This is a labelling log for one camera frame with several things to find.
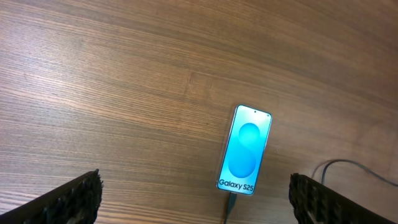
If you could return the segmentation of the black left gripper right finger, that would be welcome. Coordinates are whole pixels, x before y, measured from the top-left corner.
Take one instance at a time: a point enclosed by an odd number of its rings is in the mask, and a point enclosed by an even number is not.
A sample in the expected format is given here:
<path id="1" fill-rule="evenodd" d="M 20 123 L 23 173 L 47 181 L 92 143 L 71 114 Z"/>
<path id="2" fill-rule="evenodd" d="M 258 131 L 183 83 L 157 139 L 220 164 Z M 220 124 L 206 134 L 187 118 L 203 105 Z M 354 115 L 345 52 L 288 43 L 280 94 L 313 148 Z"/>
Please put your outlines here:
<path id="1" fill-rule="evenodd" d="M 289 201 L 299 224 L 394 224 L 298 173 L 290 176 Z"/>

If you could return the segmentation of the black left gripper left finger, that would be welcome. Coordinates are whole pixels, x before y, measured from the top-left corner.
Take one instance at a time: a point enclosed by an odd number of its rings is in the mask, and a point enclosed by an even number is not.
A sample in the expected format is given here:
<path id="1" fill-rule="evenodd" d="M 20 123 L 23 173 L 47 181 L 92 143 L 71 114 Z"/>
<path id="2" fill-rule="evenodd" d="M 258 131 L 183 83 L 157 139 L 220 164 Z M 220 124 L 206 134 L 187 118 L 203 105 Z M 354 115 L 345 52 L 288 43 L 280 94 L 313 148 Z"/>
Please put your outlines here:
<path id="1" fill-rule="evenodd" d="M 1 223 L 52 224 L 96 221 L 102 200 L 99 170 L 89 171 L 1 215 Z"/>

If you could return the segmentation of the teal screen smartphone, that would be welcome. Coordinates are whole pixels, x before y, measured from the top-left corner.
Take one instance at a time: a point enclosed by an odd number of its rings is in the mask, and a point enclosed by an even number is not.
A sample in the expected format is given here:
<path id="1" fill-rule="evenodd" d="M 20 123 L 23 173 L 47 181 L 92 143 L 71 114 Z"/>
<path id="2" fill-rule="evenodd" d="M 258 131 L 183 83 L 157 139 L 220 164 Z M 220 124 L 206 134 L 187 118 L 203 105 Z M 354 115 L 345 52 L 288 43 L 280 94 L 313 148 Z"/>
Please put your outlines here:
<path id="1" fill-rule="evenodd" d="M 216 186 L 244 195 L 255 191 L 272 115 L 246 105 L 234 110 Z"/>

